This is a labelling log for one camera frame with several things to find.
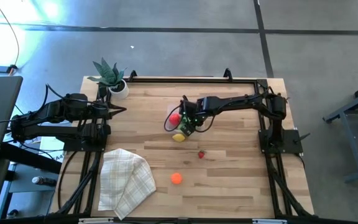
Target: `cloth towel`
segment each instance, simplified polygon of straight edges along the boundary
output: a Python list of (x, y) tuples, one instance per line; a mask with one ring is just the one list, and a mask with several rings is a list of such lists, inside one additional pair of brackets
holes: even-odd
[(100, 173), (99, 211), (114, 210), (122, 220), (155, 192), (149, 164), (123, 149), (104, 153)]

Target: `desk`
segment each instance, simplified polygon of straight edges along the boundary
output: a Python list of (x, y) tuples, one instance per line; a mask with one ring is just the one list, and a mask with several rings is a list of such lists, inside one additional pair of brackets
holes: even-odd
[[(275, 93), (286, 96), (283, 79), (267, 79)], [(191, 217), (191, 218), (255, 218), (273, 217), (272, 200), (266, 162), (260, 153), (257, 132), (258, 113), (254, 110), (227, 111), (215, 118), (205, 133), (194, 133), (185, 142), (174, 142), (172, 133), (163, 129), (168, 105), (178, 105), (182, 95), (195, 101), (209, 95), (221, 98), (253, 94), (250, 84), (233, 83), (128, 83), (129, 96), (114, 104), (127, 108), (109, 121), (112, 134), (106, 150), (123, 148), (149, 163), (157, 191), (128, 217)], [(94, 100), (97, 85), (84, 77), (81, 93)], [(290, 106), (287, 105), (285, 129), (293, 128)], [(205, 150), (204, 159), (198, 159)], [(308, 184), (301, 161), (283, 154), (287, 184), (294, 196), (313, 213)], [(84, 152), (70, 162), (62, 182), (62, 203), (78, 185)], [(180, 172), (183, 182), (170, 183), (170, 175)], [(113, 211), (98, 211), (99, 179), (96, 184), (92, 217), (115, 217)], [(86, 204), (85, 189), (81, 207)], [(278, 193), (284, 211), (282, 194)], [(57, 210), (57, 196), (52, 210)]]

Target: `yellow fruit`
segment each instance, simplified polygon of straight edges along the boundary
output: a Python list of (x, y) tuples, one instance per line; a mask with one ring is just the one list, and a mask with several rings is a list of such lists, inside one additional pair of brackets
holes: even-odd
[(183, 142), (186, 139), (186, 137), (183, 134), (176, 134), (172, 136), (172, 138), (177, 142)]

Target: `gray floor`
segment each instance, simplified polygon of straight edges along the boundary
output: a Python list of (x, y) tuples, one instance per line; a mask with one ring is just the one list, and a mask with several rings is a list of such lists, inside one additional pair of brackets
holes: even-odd
[[(0, 5), (10, 20), (28, 24), (257, 28), (252, 0), (0, 0)], [(260, 5), (267, 29), (358, 30), (358, 0), (260, 0)], [(92, 61), (101, 57), (139, 75), (220, 77), (229, 67), (236, 77), (266, 77), (258, 34), (16, 31), (21, 45), (16, 75), (24, 77), (17, 105), (24, 111), (39, 107), (45, 83), (60, 93), (77, 92), (82, 76), (96, 74)], [(267, 43), (274, 75), (285, 79), (295, 124), (311, 132), (303, 147), (315, 213), (358, 221), (358, 182), (343, 182), (356, 171), (349, 144), (340, 122), (321, 120), (358, 90), (358, 36), (268, 35)], [(15, 56), (9, 28), (0, 27), (0, 65)]]

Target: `succulent plant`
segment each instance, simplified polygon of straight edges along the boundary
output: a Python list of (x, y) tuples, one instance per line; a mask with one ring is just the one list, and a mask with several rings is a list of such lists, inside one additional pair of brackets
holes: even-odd
[(109, 86), (113, 89), (118, 88), (118, 86), (120, 85), (120, 81), (124, 76), (125, 69), (118, 71), (117, 63), (115, 63), (113, 68), (111, 69), (111, 67), (109, 66), (109, 64), (107, 64), (104, 58), (102, 58), (101, 64), (97, 62), (93, 62), (93, 64), (101, 75), (101, 78), (88, 77), (89, 80), (99, 82), (99, 85)]

